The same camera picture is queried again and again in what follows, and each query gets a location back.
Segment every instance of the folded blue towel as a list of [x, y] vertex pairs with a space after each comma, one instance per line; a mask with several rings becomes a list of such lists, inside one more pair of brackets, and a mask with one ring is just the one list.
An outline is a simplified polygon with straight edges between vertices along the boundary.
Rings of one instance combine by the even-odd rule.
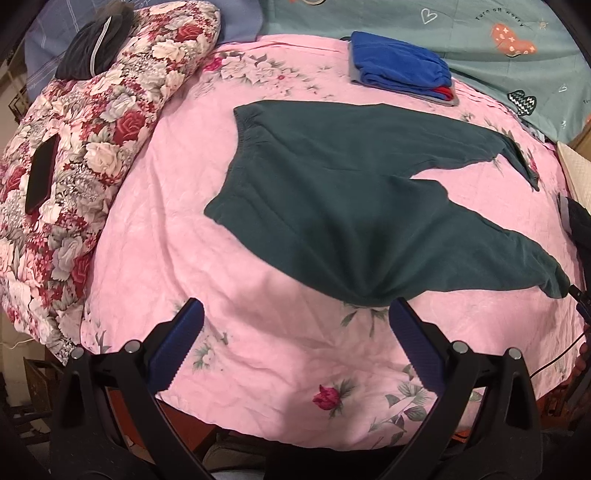
[[351, 51], [361, 83], [445, 100], [437, 87], [452, 85], [452, 74], [439, 55], [393, 38], [353, 32]]

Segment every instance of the pink bedsheet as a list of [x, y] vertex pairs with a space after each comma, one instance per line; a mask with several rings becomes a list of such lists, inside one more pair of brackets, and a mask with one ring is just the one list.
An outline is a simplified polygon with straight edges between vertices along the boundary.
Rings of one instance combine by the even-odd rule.
[[[452, 201], [539, 242], [572, 280], [580, 270], [558, 217], [556, 194], [566, 189], [560, 165], [512, 113], [460, 82], [455, 108], [352, 85], [347, 62], [345, 42], [302, 35], [226, 45], [211, 56], [166, 105], [116, 198], [96, 250], [82, 341], [95, 352], [119, 349], [197, 297], [206, 326], [163, 400], [267, 439], [370, 449], [407, 442], [435, 395], [414, 375], [385, 309], [357, 309], [299, 284], [205, 217], [236, 149], [235, 106], [388, 103], [507, 132], [539, 171], [539, 192], [502, 157], [418, 177], [440, 181]], [[582, 327], [571, 299], [549, 299], [539, 288], [427, 292], [410, 303], [475, 351], [519, 347], [530, 371]], [[535, 378], [537, 395], [567, 377], [575, 354]], [[461, 426], [473, 420], [480, 398], [473, 394]]]

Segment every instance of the beige pillow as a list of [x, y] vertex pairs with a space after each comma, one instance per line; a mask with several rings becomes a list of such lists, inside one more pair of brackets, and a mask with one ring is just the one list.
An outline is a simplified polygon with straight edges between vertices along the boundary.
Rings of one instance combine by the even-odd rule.
[[591, 162], [561, 142], [558, 142], [558, 158], [571, 198], [591, 213]]

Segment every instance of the teal bedsheet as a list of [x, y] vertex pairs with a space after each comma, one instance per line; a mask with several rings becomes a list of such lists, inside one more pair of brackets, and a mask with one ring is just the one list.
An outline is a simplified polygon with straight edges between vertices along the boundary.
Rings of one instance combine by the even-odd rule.
[[553, 141], [591, 115], [591, 69], [541, 0], [259, 0], [262, 34], [367, 31], [429, 48]]

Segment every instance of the floral bedsheet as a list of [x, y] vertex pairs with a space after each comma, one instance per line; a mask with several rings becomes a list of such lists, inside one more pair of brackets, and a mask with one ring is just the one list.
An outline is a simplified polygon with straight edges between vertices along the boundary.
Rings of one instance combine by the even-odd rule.
[[[326, 297], [252, 255], [203, 214], [218, 194], [238, 138], [232, 109], [261, 99], [388, 103], [496, 129], [539, 172], [532, 191], [508, 162], [427, 170], [452, 201], [539, 242], [573, 281], [580, 270], [556, 194], [566, 185], [549, 145], [503, 105], [456, 82], [458, 107], [353, 85], [344, 41], [271, 35], [208, 57], [164, 107], [150, 143], [121, 187], [96, 248], [82, 342], [115, 351], [171, 319], [188, 297], [206, 311], [203, 332], [161, 397], [207, 423], [307, 447], [402, 444], [435, 401], [387, 322], [387, 309]], [[530, 370], [581, 331], [571, 299], [527, 290], [426, 292], [410, 301], [450, 340], [475, 351], [519, 347]], [[537, 395], [564, 379], [575, 349], [536, 376]], [[462, 421], [473, 420], [481, 392]]]
[[[219, 10], [183, 1], [135, 13], [112, 67], [53, 80], [0, 161], [0, 295], [15, 328], [62, 361], [80, 342], [87, 275], [109, 208], [170, 96], [215, 45]], [[31, 160], [60, 135], [50, 198], [26, 215]]]

